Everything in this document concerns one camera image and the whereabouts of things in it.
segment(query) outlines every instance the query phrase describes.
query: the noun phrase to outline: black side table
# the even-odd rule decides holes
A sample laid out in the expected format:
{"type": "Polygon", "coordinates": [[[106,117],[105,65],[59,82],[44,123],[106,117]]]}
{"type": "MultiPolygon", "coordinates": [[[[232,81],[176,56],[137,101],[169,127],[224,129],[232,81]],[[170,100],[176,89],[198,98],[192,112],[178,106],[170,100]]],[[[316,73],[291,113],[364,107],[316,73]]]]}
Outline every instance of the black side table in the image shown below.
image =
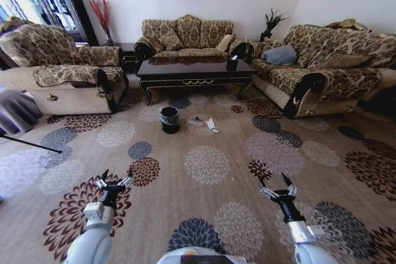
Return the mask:
{"type": "Polygon", "coordinates": [[[112,45],[105,43],[102,46],[118,46],[121,48],[121,67],[125,72],[135,72],[137,67],[135,43],[113,43],[112,45]]]}

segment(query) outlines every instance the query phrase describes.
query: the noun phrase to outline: carpet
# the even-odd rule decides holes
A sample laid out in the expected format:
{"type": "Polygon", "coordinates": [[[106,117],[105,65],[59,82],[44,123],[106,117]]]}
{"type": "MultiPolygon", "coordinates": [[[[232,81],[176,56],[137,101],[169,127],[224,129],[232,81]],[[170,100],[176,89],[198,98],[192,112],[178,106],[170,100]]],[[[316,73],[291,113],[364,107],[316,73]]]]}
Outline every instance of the carpet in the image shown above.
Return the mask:
{"type": "Polygon", "coordinates": [[[258,177],[298,186],[296,206],[327,232],[319,244],[340,263],[395,263],[396,125],[369,113],[287,119],[255,88],[158,89],[155,104],[132,86],[117,114],[50,116],[0,144],[2,263],[61,263],[82,232],[95,179],[134,184],[119,196],[109,263],[155,263],[196,245],[254,263],[294,263],[278,205],[258,177]],[[181,129],[158,112],[179,109],[181,129]],[[218,134],[194,121],[212,117],[218,134]]]}

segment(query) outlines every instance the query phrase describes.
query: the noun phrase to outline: gray fabric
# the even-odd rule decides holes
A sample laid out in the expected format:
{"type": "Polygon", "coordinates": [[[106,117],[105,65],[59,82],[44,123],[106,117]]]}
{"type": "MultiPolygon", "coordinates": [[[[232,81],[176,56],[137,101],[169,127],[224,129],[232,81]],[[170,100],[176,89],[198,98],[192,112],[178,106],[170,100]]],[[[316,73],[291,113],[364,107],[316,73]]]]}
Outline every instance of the gray fabric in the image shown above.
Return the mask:
{"type": "Polygon", "coordinates": [[[269,64],[293,64],[297,61],[297,53],[291,45],[284,45],[268,49],[264,52],[263,59],[269,64]]]}
{"type": "Polygon", "coordinates": [[[35,101],[17,91],[0,91],[0,131],[14,134],[29,131],[42,113],[35,101]]]}

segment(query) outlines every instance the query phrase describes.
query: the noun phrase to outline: table leg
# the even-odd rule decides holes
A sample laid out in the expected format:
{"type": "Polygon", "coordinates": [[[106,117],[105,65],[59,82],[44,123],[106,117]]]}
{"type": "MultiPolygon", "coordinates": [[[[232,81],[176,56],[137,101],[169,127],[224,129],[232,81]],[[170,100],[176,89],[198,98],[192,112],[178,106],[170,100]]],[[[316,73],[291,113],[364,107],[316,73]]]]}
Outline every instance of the table leg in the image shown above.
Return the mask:
{"type": "Polygon", "coordinates": [[[149,86],[146,84],[146,82],[140,81],[139,82],[140,89],[142,89],[144,95],[146,96],[147,99],[147,105],[152,105],[153,104],[153,98],[151,97],[149,93],[149,86]]]}
{"type": "Polygon", "coordinates": [[[238,93],[238,99],[242,100],[243,95],[245,94],[246,90],[250,87],[252,84],[253,78],[248,78],[245,79],[241,88],[241,91],[238,93]]]}

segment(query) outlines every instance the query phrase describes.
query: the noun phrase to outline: red dried branches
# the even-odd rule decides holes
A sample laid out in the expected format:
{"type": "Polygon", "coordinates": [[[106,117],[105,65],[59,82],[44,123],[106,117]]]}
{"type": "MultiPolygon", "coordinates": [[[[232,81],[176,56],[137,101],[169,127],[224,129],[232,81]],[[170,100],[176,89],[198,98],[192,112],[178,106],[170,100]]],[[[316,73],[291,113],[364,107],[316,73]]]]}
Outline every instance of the red dried branches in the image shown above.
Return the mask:
{"type": "Polygon", "coordinates": [[[111,11],[109,2],[105,0],[89,0],[89,5],[91,6],[91,9],[95,13],[95,15],[97,15],[103,30],[108,33],[111,11]]]}

